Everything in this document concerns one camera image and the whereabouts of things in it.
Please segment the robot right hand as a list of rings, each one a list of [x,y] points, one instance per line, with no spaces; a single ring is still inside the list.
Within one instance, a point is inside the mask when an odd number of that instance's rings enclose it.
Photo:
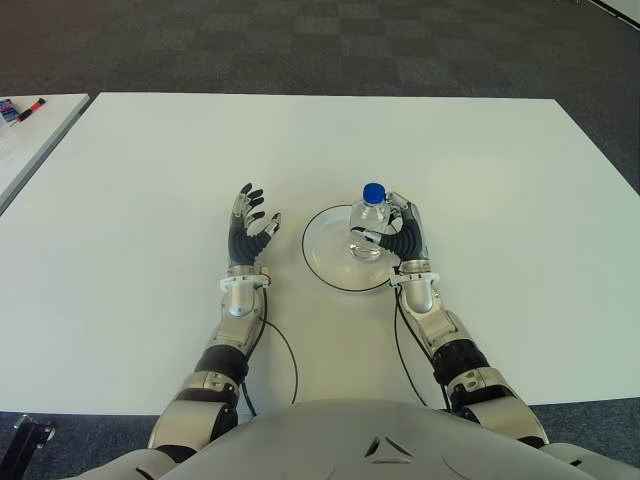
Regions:
[[[401,218],[401,228],[397,233],[384,234],[360,226],[351,231],[368,243],[377,245],[395,254],[401,262],[428,260],[428,248],[423,232],[423,224],[418,207],[397,192],[386,194],[392,212]]]

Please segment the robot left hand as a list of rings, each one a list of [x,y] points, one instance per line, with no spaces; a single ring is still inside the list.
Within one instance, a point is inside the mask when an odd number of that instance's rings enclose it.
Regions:
[[[254,266],[256,259],[280,230],[282,215],[275,213],[262,229],[250,232],[250,227],[265,217],[264,211],[254,209],[264,203],[264,191],[251,182],[237,194],[230,214],[228,229],[229,267]]]

